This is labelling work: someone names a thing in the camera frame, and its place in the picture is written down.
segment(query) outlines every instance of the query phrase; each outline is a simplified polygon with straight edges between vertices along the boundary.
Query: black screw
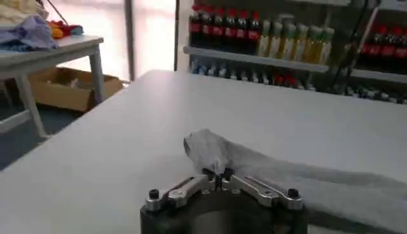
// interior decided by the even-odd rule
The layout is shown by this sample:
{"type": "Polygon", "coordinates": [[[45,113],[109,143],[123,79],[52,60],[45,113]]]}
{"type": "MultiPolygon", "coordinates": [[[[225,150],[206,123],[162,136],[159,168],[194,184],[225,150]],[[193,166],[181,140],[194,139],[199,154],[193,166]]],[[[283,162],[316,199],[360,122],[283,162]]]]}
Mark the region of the black screw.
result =
{"type": "Polygon", "coordinates": [[[150,199],[159,199],[160,191],[158,189],[152,189],[148,192],[148,197],[150,199]]]}
{"type": "Polygon", "coordinates": [[[298,190],[297,189],[294,189],[294,188],[290,188],[289,190],[288,190],[288,197],[289,198],[292,198],[292,199],[297,199],[297,198],[299,198],[300,197],[300,192],[298,192],[298,190]]]}

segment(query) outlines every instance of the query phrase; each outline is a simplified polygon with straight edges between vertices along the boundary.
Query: white table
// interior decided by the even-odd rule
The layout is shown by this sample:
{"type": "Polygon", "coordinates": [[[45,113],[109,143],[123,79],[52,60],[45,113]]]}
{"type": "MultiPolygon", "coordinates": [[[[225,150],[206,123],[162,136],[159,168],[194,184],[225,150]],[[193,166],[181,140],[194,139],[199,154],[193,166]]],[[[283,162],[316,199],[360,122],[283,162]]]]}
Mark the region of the white table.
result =
{"type": "Polygon", "coordinates": [[[0,174],[0,233],[139,233],[151,188],[194,173],[209,128],[291,162],[407,181],[407,107],[153,71],[0,174]]]}
{"type": "Polygon", "coordinates": [[[89,56],[92,79],[95,86],[95,99],[104,100],[103,72],[100,65],[99,44],[103,38],[95,36],[69,36],[58,40],[59,48],[47,52],[8,52],[0,51],[0,79],[15,78],[26,111],[6,120],[0,120],[0,134],[33,119],[38,134],[47,137],[38,113],[27,75],[63,62],[89,56]]]}

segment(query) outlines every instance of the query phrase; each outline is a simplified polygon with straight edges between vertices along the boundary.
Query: crumpled white fabric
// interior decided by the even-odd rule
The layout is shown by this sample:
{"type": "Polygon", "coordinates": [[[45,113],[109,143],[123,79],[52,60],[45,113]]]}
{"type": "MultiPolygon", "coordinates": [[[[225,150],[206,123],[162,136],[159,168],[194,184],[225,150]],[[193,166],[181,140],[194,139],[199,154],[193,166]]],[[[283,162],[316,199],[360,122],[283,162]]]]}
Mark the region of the crumpled white fabric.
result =
{"type": "Polygon", "coordinates": [[[198,171],[226,167],[283,188],[296,188],[310,210],[310,233],[407,233],[407,184],[372,173],[344,172],[276,160],[209,130],[184,140],[198,171]]]}

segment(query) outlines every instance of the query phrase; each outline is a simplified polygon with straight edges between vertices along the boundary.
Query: floor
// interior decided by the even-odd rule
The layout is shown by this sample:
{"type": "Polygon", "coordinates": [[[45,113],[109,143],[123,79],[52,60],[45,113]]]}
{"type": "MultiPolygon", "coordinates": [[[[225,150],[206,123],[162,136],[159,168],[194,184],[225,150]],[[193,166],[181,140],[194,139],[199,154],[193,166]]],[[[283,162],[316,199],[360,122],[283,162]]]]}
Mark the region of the floor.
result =
{"type": "MultiPolygon", "coordinates": [[[[135,76],[152,69],[173,70],[175,0],[133,0],[135,76]]],[[[52,8],[48,20],[60,20],[52,8]]],[[[102,68],[104,74],[130,80],[128,75],[127,40],[123,0],[53,0],[69,24],[80,24],[85,34],[102,36],[102,68]]],[[[90,71],[87,58],[73,60],[62,66],[90,71]]],[[[21,110],[22,105],[8,107],[0,97],[0,120],[21,110]]],[[[81,116],[80,113],[39,106],[39,112],[48,133],[56,134],[81,116]]],[[[21,158],[42,143],[29,121],[0,135],[0,170],[21,158]]]]}

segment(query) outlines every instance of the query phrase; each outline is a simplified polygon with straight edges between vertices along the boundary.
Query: store shelf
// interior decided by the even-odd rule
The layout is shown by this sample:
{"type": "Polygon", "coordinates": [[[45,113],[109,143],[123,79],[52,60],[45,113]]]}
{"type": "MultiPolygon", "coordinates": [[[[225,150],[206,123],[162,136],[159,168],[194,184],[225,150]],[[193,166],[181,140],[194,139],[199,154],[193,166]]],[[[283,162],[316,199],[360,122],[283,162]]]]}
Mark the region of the store shelf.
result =
{"type": "Polygon", "coordinates": [[[350,76],[407,84],[407,75],[354,69],[350,76]]]}
{"type": "Polygon", "coordinates": [[[407,12],[407,2],[398,0],[384,0],[379,6],[380,10],[389,11],[406,11],[407,12]]]}
{"type": "Polygon", "coordinates": [[[351,2],[351,0],[290,0],[290,1],[298,3],[325,4],[332,6],[348,6],[351,2]]]}
{"type": "Polygon", "coordinates": [[[289,60],[282,60],[276,58],[266,58],[266,57],[259,57],[254,55],[244,55],[241,53],[230,53],[230,52],[222,52],[218,50],[209,50],[203,48],[195,48],[190,46],[184,47],[184,53],[188,55],[199,55],[203,57],[210,57],[216,59],[226,59],[226,60],[233,60],[239,62],[249,62],[252,64],[263,64],[263,65],[272,65],[275,67],[286,67],[296,70],[302,71],[311,71],[311,72],[327,72],[329,67],[326,65],[319,65],[319,64],[308,64],[304,62],[293,62],[289,60]]]}

